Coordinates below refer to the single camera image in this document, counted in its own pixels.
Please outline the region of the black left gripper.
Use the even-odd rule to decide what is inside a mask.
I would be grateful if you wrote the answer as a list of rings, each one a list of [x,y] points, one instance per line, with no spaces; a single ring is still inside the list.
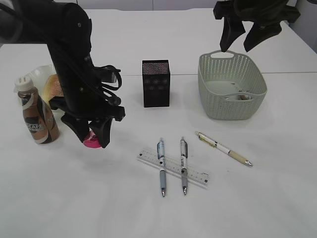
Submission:
[[[110,143],[112,118],[121,121],[125,109],[114,92],[122,86],[121,70],[108,64],[95,66],[91,57],[52,57],[64,97],[54,97],[50,105],[68,114],[61,117],[81,143],[90,129],[102,148]]]

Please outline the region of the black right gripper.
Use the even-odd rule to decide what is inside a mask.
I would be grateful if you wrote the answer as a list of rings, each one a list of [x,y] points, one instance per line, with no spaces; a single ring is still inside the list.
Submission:
[[[245,51],[249,52],[263,41],[278,35],[282,31],[281,21],[294,23],[301,15],[286,0],[222,0],[216,2],[213,14],[215,19],[224,17],[220,40],[222,52],[226,52],[246,32],[242,21],[253,22],[244,41]]]

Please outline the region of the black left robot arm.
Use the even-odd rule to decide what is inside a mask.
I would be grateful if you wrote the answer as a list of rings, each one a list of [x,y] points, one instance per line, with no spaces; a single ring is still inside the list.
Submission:
[[[121,121],[125,109],[115,91],[122,85],[120,70],[95,66],[91,52],[92,21],[73,2],[53,0],[3,0],[0,3],[2,44],[45,44],[50,53],[62,96],[49,101],[53,110],[84,141],[94,133],[107,147],[113,120]]]

